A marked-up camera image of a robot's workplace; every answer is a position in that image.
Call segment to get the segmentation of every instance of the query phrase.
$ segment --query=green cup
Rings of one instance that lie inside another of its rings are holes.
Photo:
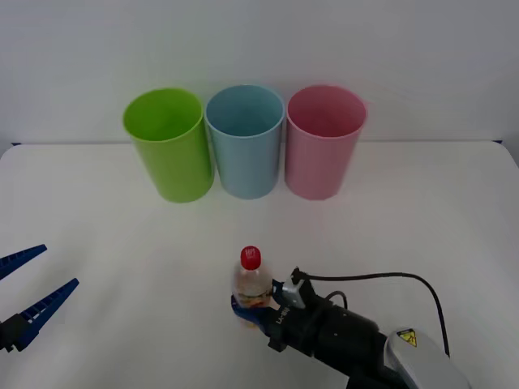
[[[214,172],[203,116],[198,97],[179,88],[145,93],[124,113],[124,127],[166,200],[186,203],[211,188]]]

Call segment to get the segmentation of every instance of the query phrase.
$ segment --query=pink cup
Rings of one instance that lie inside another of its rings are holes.
[[[336,195],[366,116],[364,103],[341,87],[314,85],[293,95],[287,108],[286,185],[305,199]]]

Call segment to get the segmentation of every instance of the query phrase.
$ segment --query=black cable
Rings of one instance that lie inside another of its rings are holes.
[[[425,281],[422,277],[417,276],[411,273],[400,273],[400,272],[391,272],[391,273],[374,273],[374,274],[365,274],[361,276],[344,276],[344,277],[322,277],[322,276],[311,276],[306,273],[302,273],[302,277],[307,280],[314,281],[358,281],[358,280],[372,280],[375,278],[389,278],[389,277],[404,277],[404,278],[413,278],[415,280],[420,281],[422,284],[427,286],[429,291],[432,294],[432,297],[435,299],[436,309],[438,310],[438,317],[440,318],[440,326],[441,326],[441,335],[444,338],[444,349],[445,353],[450,357],[450,348],[448,346],[448,338],[447,338],[447,328],[445,327],[445,319],[444,319],[444,311],[441,308],[440,299],[436,294],[436,291],[432,288],[431,284]]]

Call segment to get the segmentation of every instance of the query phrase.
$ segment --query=plastic cup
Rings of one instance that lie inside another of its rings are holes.
[[[218,172],[224,189],[257,199],[277,183],[283,100],[272,90],[239,85],[218,92],[207,104]]]
[[[360,98],[338,86],[315,85],[293,95],[287,109],[286,185],[305,199],[336,195],[366,117]]]
[[[193,201],[211,188],[214,173],[202,118],[198,97],[178,88],[145,93],[124,113],[124,127],[166,200]]]

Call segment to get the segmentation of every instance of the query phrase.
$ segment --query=red bottle cap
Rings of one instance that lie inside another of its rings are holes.
[[[247,246],[240,254],[242,267],[246,270],[256,270],[261,265],[261,253],[257,247]]]

